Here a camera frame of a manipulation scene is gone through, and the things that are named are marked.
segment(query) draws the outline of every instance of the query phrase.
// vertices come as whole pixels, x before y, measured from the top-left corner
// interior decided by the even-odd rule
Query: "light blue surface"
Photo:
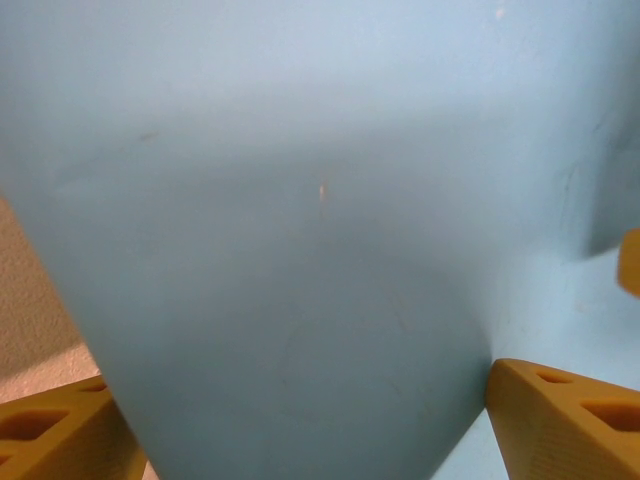
[[[640,2],[0,2],[0,182],[159,473],[418,480],[492,358],[640,387]],[[438,479],[504,477],[486,416]]]

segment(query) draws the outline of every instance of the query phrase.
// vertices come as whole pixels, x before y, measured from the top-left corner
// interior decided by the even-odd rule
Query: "beige background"
[[[99,373],[0,197],[0,403]],[[145,480],[157,478],[148,468]]]

